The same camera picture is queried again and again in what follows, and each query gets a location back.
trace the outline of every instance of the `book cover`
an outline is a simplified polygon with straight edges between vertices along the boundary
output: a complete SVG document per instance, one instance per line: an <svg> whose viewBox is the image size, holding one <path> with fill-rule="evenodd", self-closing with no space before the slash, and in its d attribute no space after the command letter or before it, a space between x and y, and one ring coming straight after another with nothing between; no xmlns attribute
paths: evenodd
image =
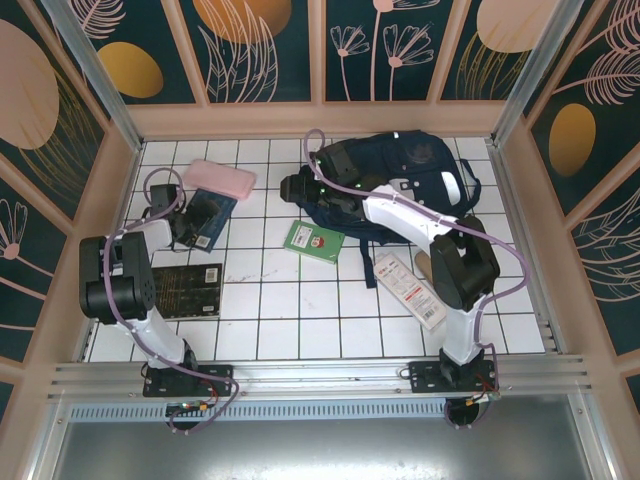
<svg viewBox="0 0 640 480"><path fill-rule="evenodd" d="M235 198L198 189L185 212L187 222L197 233L181 243L211 252L237 203Z"/></svg>
<svg viewBox="0 0 640 480"><path fill-rule="evenodd" d="M222 264L159 267L152 272L156 307L165 319L220 316Z"/></svg>
<svg viewBox="0 0 640 480"><path fill-rule="evenodd" d="M329 263L338 261L344 233L296 220L289 230L284 248Z"/></svg>

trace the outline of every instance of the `black mounting bracket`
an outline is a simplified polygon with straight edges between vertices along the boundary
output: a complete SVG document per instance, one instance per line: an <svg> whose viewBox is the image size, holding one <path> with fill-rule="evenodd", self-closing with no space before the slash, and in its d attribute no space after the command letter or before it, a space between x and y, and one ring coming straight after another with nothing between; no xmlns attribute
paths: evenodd
<svg viewBox="0 0 640 480"><path fill-rule="evenodd" d="M198 365L198 372L216 377L233 378L232 365ZM219 397L231 396L231 384L222 381L200 381L199 378L173 368L147 368L142 396L150 398L210 397L209 383Z"/></svg>
<svg viewBox="0 0 640 480"><path fill-rule="evenodd" d="M412 393L453 393L453 392L480 392L483 390L479 374L486 382L495 387L495 371L493 361L476 359L467 364L465 375L460 376L453 384L450 379L442 374L442 361L433 360L426 362L409 363L409 382Z"/></svg>

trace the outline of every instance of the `navy blue backpack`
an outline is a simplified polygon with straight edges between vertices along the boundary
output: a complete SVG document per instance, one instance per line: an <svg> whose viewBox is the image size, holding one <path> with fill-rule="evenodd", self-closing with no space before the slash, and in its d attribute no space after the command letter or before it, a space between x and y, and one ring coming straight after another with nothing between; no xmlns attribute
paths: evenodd
<svg viewBox="0 0 640 480"><path fill-rule="evenodd" d="M361 175L375 175L391 184L403 195L422 203L437 212L463 217L480 198L481 185L467 160L461 159L463 167L475 181L471 197L467 191L451 154L442 139L421 131L391 132L369 138L348 139L338 142ZM331 155L336 145L328 145L315 153L317 159ZM309 169L303 166L301 173ZM460 201L451 204L443 172L455 178L460 191ZM373 262L369 256L369 242L409 243L397 233L382 225L344 212L337 206L317 203L298 203L307 215L321 227L342 232L360 239L360 252L364 262L367 288L375 288Z"/></svg>

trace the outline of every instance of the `pink case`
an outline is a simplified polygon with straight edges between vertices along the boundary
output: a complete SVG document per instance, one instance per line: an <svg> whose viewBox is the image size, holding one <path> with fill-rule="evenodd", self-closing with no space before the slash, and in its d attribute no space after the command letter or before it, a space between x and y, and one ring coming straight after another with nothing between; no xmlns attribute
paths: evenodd
<svg viewBox="0 0 640 480"><path fill-rule="evenodd" d="M182 176L182 181L188 187L244 200L251 194L256 178L257 175L253 172L205 160L194 160Z"/></svg>

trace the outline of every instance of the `green book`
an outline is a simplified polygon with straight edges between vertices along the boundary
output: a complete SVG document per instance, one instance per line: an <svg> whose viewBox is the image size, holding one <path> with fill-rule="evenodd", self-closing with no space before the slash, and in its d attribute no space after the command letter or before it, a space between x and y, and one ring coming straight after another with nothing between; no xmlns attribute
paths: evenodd
<svg viewBox="0 0 640 480"><path fill-rule="evenodd" d="M342 242L344 242L344 233L296 220L289 230L284 248L300 255L335 264L338 261Z"/></svg>

